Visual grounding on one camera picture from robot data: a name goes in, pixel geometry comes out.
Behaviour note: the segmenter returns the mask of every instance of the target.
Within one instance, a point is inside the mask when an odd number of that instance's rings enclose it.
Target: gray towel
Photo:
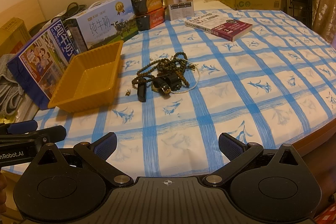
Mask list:
[[[7,68],[7,62],[13,56],[14,54],[4,54],[0,57],[0,117],[13,115],[23,99],[22,87]]]

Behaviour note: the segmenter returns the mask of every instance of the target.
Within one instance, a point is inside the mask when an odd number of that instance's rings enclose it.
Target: finger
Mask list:
[[[1,205],[0,205],[0,214],[5,213],[6,210],[7,210],[6,205],[5,205],[5,204],[1,204]]]
[[[5,190],[0,191],[0,204],[4,204],[6,202],[6,192]]]
[[[7,180],[4,174],[0,173],[0,190],[3,190],[7,187]]]

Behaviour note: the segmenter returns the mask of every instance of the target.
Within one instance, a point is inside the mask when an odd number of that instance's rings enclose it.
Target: white pearl strand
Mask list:
[[[194,88],[197,86],[198,82],[200,81],[201,74],[200,74],[200,71],[198,70],[198,68],[197,68],[197,66],[196,66],[195,64],[189,62],[189,61],[186,60],[186,59],[182,59],[182,58],[177,58],[177,59],[181,59],[181,60],[187,61],[187,63],[189,63],[189,64],[191,64],[191,65],[194,65],[194,66],[195,66],[195,69],[196,69],[197,72],[198,72],[198,79],[197,79],[197,81],[196,81],[196,84],[195,84],[193,87],[191,87],[191,88],[189,88],[189,89],[187,89],[187,90],[183,90],[183,91],[171,91],[172,94],[182,94],[182,93],[187,93],[187,92],[191,91],[192,89],[194,89]]]

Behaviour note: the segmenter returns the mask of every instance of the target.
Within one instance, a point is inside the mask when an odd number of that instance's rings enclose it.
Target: yellow plastic tray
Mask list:
[[[48,104],[79,112],[113,102],[123,41],[76,55]]]

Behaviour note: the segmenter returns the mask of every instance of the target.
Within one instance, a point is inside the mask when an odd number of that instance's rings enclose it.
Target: blue and white checkered tablecloth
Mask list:
[[[265,148],[294,143],[336,114],[336,54],[319,35],[280,11],[201,10],[252,23],[235,42],[166,21],[124,43],[113,105],[81,113],[50,109],[35,117],[39,128],[63,125],[58,147],[93,142],[113,131],[116,151],[107,160],[131,175],[186,176],[214,171],[228,159],[218,136],[228,132]],[[147,88],[137,100],[131,80],[154,60],[183,51],[201,79],[184,94],[163,98]],[[186,72],[191,86],[197,72]],[[130,96],[125,96],[131,89]],[[28,164],[4,168],[16,173]]]

